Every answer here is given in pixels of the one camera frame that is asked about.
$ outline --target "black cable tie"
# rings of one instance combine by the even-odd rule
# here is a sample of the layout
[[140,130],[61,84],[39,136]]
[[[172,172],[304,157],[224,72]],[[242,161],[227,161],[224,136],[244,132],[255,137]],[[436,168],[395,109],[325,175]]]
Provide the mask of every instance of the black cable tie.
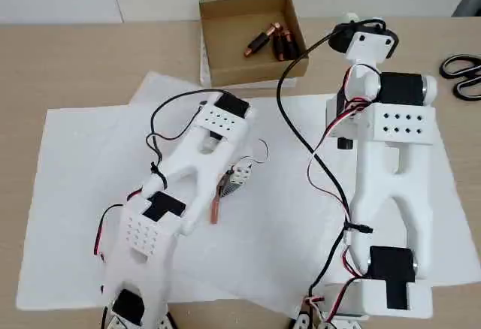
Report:
[[153,161],[150,163],[150,172],[152,174],[159,175],[159,177],[162,179],[162,182],[164,183],[164,190],[166,190],[166,188],[167,188],[167,178],[165,177],[165,175],[163,173],[160,172],[159,167],[157,165],[155,165]]
[[363,224],[353,224],[351,222],[344,222],[344,229],[345,230],[353,229],[364,234],[371,234],[374,231],[373,228],[370,226],[363,225]]

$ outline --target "black scissors handle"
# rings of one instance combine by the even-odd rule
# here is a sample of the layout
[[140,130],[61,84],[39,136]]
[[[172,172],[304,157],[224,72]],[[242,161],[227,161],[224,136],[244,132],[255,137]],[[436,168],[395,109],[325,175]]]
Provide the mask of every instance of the black scissors handle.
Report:
[[[470,65],[457,71],[449,71],[448,66],[453,62],[459,61],[469,62]],[[445,79],[455,79],[459,77],[466,78],[466,80],[455,84],[452,88],[452,93],[456,98],[460,98],[461,100],[465,101],[481,100],[481,94],[468,95],[464,93],[465,88],[481,83],[481,57],[466,54],[450,56],[444,60],[439,67],[439,73]]]
[[[450,71],[448,70],[448,66],[457,61],[464,61],[471,63],[470,66],[466,68],[462,68],[457,71]],[[443,61],[441,66],[439,67],[439,73],[445,79],[456,79],[458,77],[469,77],[475,75],[478,71],[481,74],[481,57],[475,55],[453,55],[448,57],[446,60]]]

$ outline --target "wooden table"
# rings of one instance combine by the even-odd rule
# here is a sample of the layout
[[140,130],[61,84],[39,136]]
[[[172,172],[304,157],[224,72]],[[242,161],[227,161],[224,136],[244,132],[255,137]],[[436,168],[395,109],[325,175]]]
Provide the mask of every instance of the wooden table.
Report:
[[[400,44],[383,70],[437,75],[451,53],[481,53],[481,19],[387,20]],[[334,27],[333,20],[301,20],[308,44]],[[46,110],[126,104],[148,70],[198,82],[199,24],[126,23],[92,26],[0,26],[0,327],[97,328],[99,309],[20,312],[15,309],[23,238]],[[320,47],[307,76],[292,93],[333,92],[347,62]],[[481,104],[451,95],[439,79],[437,120],[474,240],[481,248]],[[272,95],[271,90],[248,91]],[[366,328],[475,328],[481,324],[481,284],[434,289],[428,321],[373,318]],[[242,300],[171,306],[182,328],[283,328],[280,314]]]

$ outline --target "white sheet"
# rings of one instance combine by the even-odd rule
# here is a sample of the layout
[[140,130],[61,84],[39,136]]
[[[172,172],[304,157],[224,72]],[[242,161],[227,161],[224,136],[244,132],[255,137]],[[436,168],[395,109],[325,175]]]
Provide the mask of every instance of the white sheet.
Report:
[[[59,280],[65,275],[59,278],[59,273],[56,273],[57,276],[49,273],[46,275],[42,270],[44,291],[40,292],[41,288],[35,284],[40,278],[37,275],[40,271],[39,267],[44,265],[45,261],[50,261],[51,265],[60,266],[66,273],[70,273],[73,263],[78,265],[79,260],[83,263],[83,270],[92,272],[97,270],[98,275],[85,275],[84,279],[88,282],[75,280],[70,283],[64,280],[62,283],[69,284],[70,289],[60,293],[63,296],[62,302],[57,300],[49,308],[52,309],[61,303],[65,305],[66,302],[70,303],[69,307],[82,306],[81,304],[93,306],[98,303],[96,298],[99,293],[96,290],[101,278],[101,269],[98,268],[100,264],[95,259],[91,262],[78,255],[78,252],[83,250],[93,258],[92,244],[86,245],[83,241],[74,245],[73,240],[78,241],[80,234],[69,235],[70,227],[79,222],[76,219],[79,212],[92,210],[88,215],[91,222],[85,223],[85,227],[89,227],[89,230],[82,233],[93,231],[86,235],[88,238],[93,238],[101,208],[110,202],[121,200],[126,192],[138,186],[138,183],[148,174],[149,162],[154,159],[153,154],[144,144],[144,136],[149,131],[148,118],[152,106],[179,89],[192,89],[191,85],[168,77],[148,75],[142,88],[132,99],[130,108],[118,113],[122,117],[117,127],[104,129],[103,134],[99,134],[102,128],[96,127],[96,134],[92,133],[92,142],[96,142],[97,137],[102,136],[108,137],[108,143],[97,144],[97,151],[102,153],[99,160],[95,162],[95,170],[91,175],[83,176],[83,173],[72,175],[72,172],[63,168],[61,174],[52,172],[50,176],[43,176],[42,171],[53,171],[55,166],[42,167],[39,160],[17,305],[24,309],[28,309],[25,304],[29,304],[33,309],[34,307],[47,309],[45,294],[52,290],[51,287],[59,286]],[[323,95],[283,99],[289,114],[310,142],[318,138],[319,131],[324,126],[326,98],[327,96]],[[183,127],[186,122],[186,116],[195,110],[195,103],[200,100],[201,97],[185,98],[166,107],[165,112],[162,115],[159,114],[158,129],[166,134],[177,132],[178,128]],[[342,212],[334,202],[308,186],[305,168],[309,155],[280,118],[275,100],[258,98],[251,100],[251,104],[259,112],[254,130],[259,137],[269,142],[270,160],[263,166],[254,167],[253,175],[245,187],[222,200],[221,219],[217,226],[207,224],[206,220],[199,225],[193,235],[184,237],[180,241],[175,269],[178,273],[186,274],[198,282],[209,282],[238,297],[296,316],[302,296],[325,260],[325,254],[338,233]],[[104,110],[114,109],[90,110],[95,110],[99,113],[98,115],[101,115],[100,112]],[[78,125],[92,132],[92,124],[89,126],[88,122],[79,122]],[[45,129],[44,139],[48,134],[47,128],[48,126]],[[66,140],[64,138],[62,145],[65,145]],[[60,143],[56,142],[50,148],[44,147],[43,140],[41,156],[51,152],[58,145]],[[340,152],[334,147],[333,140],[327,142],[322,154],[339,176],[350,196],[355,179],[352,171],[355,168],[355,153],[354,151]],[[77,161],[83,162],[85,159],[84,152],[76,150],[75,145],[71,145],[68,151],[72,155],[75,153]],[[434,146],[433,157],[438,165],[433,165],[433,180],[430,188],[432,202],[436,209],[433,265],[435,270],[431,273],[430,280],[433,285],[455,285],[479,281],[481,269],[476,250],[455,191],[454,180],[440,137]],[[45,201],[49,193],[51,195],[55,192],[52,186],[41,184],[42,181],[55,182],[56,178],[69,175],[72,178],[65,180],[63,191],[70,192],[74,196],[70,197],[69,207],[65,209],[62,205],[65,203],[65,198],[51,202],[50,205],[40,202]],[[313,178],[321,185],[328,184],[320,171],[313,173]],[[76,190],[67,190],[70,186],[75,186]],[[65,253],[68,258],[59,258],[61,255],[58,255],[58,248],[46,246],[48,243],[45,245],[41,243],[44,240],[42,238],[48,236],[45,233],[49,232],[53,220],[57,220],[55,216],[50,215],[49,211],[52,210],[48,209],[58,206],[63,210],[70,210],[69,214],[63,218],[64,225],[60,226],[63,232],[56,233],[56,235],[63,235],[64,247],[77,248]],[[43,222],[38,221],[38,217],[45,216],[49,218],[44,219]],[[405,239],[405,230],[398,213],[387,209],[381,219],[378,221],[379,225],[375,226],[376,238],[384,243],[386,243],[384,240],[388,240],[392,244],[402,244]],[[453,252],[457,253],[456,263],[451,260]],[[334,261],[325,278],[326,282],[343,281],[345,278],[346,274],[341,269],[340,262]],[[88,294],[86,294],[86,288],[90,288]]]
[[[88,195],[87,178],[128,110],[117,106],[47,112],[17,292],[19,309],[101,306],[103,264],[93,256],[93,243],[99,217],[110,202]],[[109,214],[106,232],[115,228],[117,219],[115,211]],[[186,274],[174,275],[171,302],[220,298],[235,297]]]

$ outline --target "red wire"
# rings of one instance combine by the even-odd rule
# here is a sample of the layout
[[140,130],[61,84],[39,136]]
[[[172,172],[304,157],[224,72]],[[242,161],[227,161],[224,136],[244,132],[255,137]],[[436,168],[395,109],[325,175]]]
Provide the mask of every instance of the red wire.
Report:
[[349,250],[349,247],[345,248],[345,250],[344,250],[344,252],[343,252],[343,255],[342,255],[344,268],[345,268],[352,276],[355,276],[355,277],[360,278],[359,274],[356,273],[356,271],[354,270],[354,268],[352,267],[352,265],[347,261],[346,254],[347,254],[348,250]]
[[134,190],[133,192],[131,192],[129,195],[127,195],[127,201],[129,201],[130,199],[132,199],[135,195],[137,194],[140,194],[142,192],[142,188],[139,188],[137,190]]
[[337,296],[336,302],[334,303],[334,306],[332,307],[331,313],[329,314],[329,317],[324,321],[325,323],[330,323],[332,318],[337,314],[337,311],[339,310],[340,303],[343,300],[344,295],[346,294],[347,287],[354,282],[355,280],[360,279],[360,278],[351,278],[349,279],[343,286],[343,288],[340,290],[339,295]]

